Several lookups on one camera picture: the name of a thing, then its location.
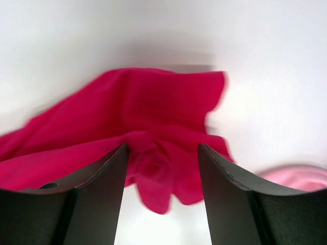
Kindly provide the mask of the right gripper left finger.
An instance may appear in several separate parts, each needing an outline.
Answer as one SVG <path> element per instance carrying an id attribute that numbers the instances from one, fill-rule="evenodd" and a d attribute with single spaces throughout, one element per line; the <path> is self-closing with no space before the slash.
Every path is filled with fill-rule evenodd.
<path id="1" fill-rule="evenodd" d="M 2 189 L 1 244 L 114 244 L 127 166 L 122 144 L 39 189 Z"/>

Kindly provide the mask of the red t shirt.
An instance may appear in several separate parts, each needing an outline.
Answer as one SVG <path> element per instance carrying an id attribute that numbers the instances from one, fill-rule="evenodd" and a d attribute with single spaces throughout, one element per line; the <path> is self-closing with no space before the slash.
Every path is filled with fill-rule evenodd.
<path id="1" fill-rule="evenodd" d="M 221 71 L 108 71 L 1 136 L 1 188 L 40 187 L 125 143 L 130 151 L 125 184 L 136 185 L 147 208 L 164 214 L 171 196 L 184 205 L 198 203 L 203 200 L 198 145 L 230 157 L 226 141 L 205 129 L 225 85 Z"/>

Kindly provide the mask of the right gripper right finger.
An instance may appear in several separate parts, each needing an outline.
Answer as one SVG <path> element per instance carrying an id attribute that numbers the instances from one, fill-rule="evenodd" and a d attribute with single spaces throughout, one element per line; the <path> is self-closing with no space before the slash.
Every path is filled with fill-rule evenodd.
<path id="1" fill-rule="evenodd" d="M 198 146 L 212 244 L 326 244 L 326 190 L 265 180 Z"/>

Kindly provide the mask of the pink t shirt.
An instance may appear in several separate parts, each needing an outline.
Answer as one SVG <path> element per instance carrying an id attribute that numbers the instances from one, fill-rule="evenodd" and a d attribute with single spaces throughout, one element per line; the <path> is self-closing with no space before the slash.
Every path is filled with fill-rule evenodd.
<path id="1" fill-rule="evenodd" d="M 286 165 L 264 170 L 258 176 L 303 191 L 326 189 L 326 169 L 310 165 Z"/>

